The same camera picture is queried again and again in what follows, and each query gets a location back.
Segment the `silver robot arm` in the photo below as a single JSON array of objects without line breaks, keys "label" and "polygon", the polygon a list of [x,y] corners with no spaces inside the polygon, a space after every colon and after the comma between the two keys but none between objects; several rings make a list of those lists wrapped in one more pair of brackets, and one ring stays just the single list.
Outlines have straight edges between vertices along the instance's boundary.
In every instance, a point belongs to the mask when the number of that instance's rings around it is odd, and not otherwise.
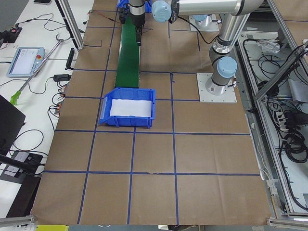
[{"label": "silver robot arm", "polygon": [[206,82],[206,90],[216,96],[228,88],[234,77],[237,62],[229,57],[234,42],[239,36],[251,12],[256,10],[261,0],[154,0],[152,14],[158,22],[175,22],[181,16],[224,13],[218,36],[209,50],[213,66],[212,77]]},{"label": "silver robot arm", "polygon": [[138,46],[141,46],[142,27],[145,24],[145,1],[130,0],[129,12],[132,23],[135,26],[136,43]]}]

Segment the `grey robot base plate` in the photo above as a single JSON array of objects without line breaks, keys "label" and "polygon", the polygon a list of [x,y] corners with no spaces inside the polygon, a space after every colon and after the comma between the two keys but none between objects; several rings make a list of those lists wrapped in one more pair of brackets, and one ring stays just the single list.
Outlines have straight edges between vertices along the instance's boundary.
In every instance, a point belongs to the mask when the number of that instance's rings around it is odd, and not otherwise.
[{"label": "grey robot base plate", "polygon": [[196,73],[199,99],[202,103],[237,103],[234,84],[230,79],[226,86],[212,81],[212,73]]}]

